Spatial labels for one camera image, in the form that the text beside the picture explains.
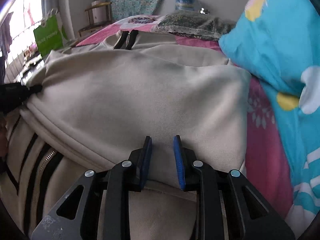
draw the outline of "clamp handle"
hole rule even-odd
[[[287,223],[238,170],[217,171],[197,160],[194,151],[173,140],[179,184],[197,191],[197,216],[191,240],[224,240],[222,206],[229,240],[294,240]]]
[[[97,239],[103,191],[106,190],[102,239],[130,240],[129,191],[140,192],[147,180],[152,139],[111,170],[88,170],[60,198],[33,231],[31,240]]]

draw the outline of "window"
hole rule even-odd
[[[42,19],[41,0],[16,0],[9,12],[13,12],[10,21],[12,45],[7,64],[18,62],[23,66],[23,61],[18,56],[35,42],[33,30],[39,26]]]

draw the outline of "zipper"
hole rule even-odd
[[[48,184],[62,158],[63,155],[61,153],[52,149],[43,156],[38,166],[30,208],[30,234],[32,234],[33,230],[42,220],[44,199],[47,193]]]
[[[131,50],[133,45],[135,44],[136,42],[136,39],[137,39],[137,36],[138,36],[138,33],[139,31],[137,30],[132,30],[128,37],[127,37],[127,40],[126,40],[126,46],[124,49],[127,49],[127,50]]]
[[[39,196],[36,207],[36,226],[41,222],[44,208],[44,199],[47,193],[48,185],[50,179],[59,166],[61,160],[63,159],[63,155],[60,152],[56,152],[50,160],[48,160],[45,168],[43,169],[40,185],[39,185]]]
[[[121,49],[123,44],[126,42],[127,38],[128,38],[129,32],[128,31],[124,31],[121,34],[121,37],[119,39],[119,41],[117,42],[117,44],[113,47],[113,49]]]
[[[130,34],[131,32],[128,33],[127,39],[125,40],[125,47],[128,47],[129,45]]]
[[[33,231],[36,228],[36,213],[37,213],[37,204],[39,200],[39,195],[40,195],[40,182],[41,182],[41,177],[44,172],[44,169],[48,165],[49,161],[52,159],[53,156],[55,156],[56,151],[52,150],[48,154],[46,154],[39,165],[39,169],[37,170],[36,173],[36,179],[35,179],[35,186],[33,189],[33,194],[32,194],[32,202],[31,202],[31,209],[30,209],[30,229]]]

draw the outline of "blue pillow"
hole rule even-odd
[[[291,212],[305,226],[292,226],[298,237],[320,209],[320,16],[310,0],[250,0],[219,45],[260,79],[271,102],[290,167]]]
[[[276,90],[300,96],[302,72],[320,64],[320,18],[310,0],[250,0],[219,45]]]

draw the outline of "bed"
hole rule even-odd
[[[119,30],[150,32],[164,17],[138,15],[120,20],[83,40],[77,46],[97,44]],[[218,42],[175,36],[180,45],[221,51]],[[246,174],[275,210],[285,218],[292,206],[290,169],[279,137],[274,113],[256,77],[248,97]]]

